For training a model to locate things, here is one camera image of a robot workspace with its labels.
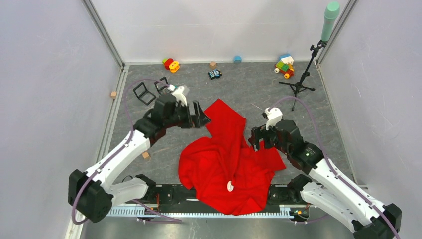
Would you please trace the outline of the red t-shirt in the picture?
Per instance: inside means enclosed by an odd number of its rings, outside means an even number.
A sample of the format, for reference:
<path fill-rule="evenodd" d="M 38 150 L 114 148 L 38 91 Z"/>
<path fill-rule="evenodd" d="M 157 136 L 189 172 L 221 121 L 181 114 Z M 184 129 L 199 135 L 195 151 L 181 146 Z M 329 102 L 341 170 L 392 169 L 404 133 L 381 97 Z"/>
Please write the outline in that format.
<path fill-rule="evenodd" d="M 223 100 L 217 99 L 206 110 L 211 119 L 201 137 L 181 153 L 178 175 L 196 198 L 226 215 L 246 215 L 264 209 L 271 181 L 277 171 L 286 169 L 276 149 L 257 152 L 246 143 L 246 118 Z M 234 190 L 227 190 L 232 181 Z"/>

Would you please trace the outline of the round orange brooch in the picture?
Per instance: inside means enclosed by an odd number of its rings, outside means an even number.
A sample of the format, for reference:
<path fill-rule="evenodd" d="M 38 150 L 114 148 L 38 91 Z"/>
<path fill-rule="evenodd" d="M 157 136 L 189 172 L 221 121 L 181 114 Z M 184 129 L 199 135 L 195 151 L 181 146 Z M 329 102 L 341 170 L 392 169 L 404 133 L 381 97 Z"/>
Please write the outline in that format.
<path fill-rule="evenodd" d="M 232 192 L 234 190 L 234 186 L 232 184 L 232 181 L 228 181 L 228 183 L 227 183 L 227 190 L 229 192 Z"/>

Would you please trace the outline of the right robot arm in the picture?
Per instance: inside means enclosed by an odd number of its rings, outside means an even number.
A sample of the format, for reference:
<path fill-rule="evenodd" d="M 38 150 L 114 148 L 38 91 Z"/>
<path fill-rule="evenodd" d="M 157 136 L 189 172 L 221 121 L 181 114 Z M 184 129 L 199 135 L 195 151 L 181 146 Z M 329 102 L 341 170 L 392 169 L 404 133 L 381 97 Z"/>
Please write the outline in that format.
<path fill-rule="evenodd" d="M 254 150 L 277 149 L 303 173 L 288 184 L 291 202 L 312 204 L 347 227 L 356 239 L 398 239 L 402 210 L 385 205 L 345 176 L 320 147 L 307 142 L 292 120 L 251 130 Z"/>

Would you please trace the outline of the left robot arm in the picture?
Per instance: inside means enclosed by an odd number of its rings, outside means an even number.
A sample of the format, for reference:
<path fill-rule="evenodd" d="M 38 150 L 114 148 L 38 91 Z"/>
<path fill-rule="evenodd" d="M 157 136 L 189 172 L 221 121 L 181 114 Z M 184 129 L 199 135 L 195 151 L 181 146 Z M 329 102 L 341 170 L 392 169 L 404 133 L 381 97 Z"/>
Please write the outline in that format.
<path fill-rule="evenodd" d="M 72 221 L 97 223 L 114 206 L 135 199 L 150 203 L 156 198 L 156 189 L 143 179 L 135 177 L 115 184 L 121 172 L 142 153 L 150 149 L 171 127 L 201 128 L 211 122 L 194 101 L 194 114 L 185 97 L 172 94 L 160 96 L 130 129 L 123 141 L 98 163 L 85 171 L 74 170 L 68 181 L 68 203 L 72 206 Z"/>

